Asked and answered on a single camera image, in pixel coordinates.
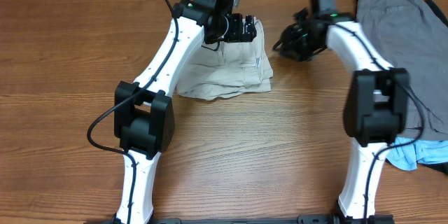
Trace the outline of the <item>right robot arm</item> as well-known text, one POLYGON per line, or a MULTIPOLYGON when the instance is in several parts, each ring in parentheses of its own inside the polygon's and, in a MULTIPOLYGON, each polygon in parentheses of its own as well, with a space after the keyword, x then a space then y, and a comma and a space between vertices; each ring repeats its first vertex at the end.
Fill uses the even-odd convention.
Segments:
POLYGON ((311 0, 294 15, 274 51, 298 62, 329 49, 351 72, 343 110, 344 131, 351 139, 349 167, 333 214, 301 215, 299 223, 392 223, 378 215, 375 197, 382 169, 396 137, 405 128, 409 74, 387 62, 350 13, 335 0, 311 0))

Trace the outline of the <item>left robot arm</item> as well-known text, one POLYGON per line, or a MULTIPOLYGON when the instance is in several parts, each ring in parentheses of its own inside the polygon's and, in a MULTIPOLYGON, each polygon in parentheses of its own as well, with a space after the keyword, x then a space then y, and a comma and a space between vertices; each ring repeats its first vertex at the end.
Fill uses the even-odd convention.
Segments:
POLYGON ((190 58, 204 44, 251 42, 253 16, 233 13, 239 0, 180 0, 169 4, 169 31, 146 69, 115 89, 114 134, 125 173, 113 223, 151 223, 158 161, 175 130, 172 95, 190 58))

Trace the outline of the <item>beige shorts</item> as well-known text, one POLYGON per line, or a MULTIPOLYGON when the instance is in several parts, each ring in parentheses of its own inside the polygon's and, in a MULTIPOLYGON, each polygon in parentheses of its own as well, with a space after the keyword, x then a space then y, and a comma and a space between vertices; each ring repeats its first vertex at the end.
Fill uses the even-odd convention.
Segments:
POLYGON ((217 51, 200 48, 183 68, 176 91, 183 97, 231 98, 247 92, 269 92, 274 72, 265 52, 263 24, 250 43, 221 43, 217 51))

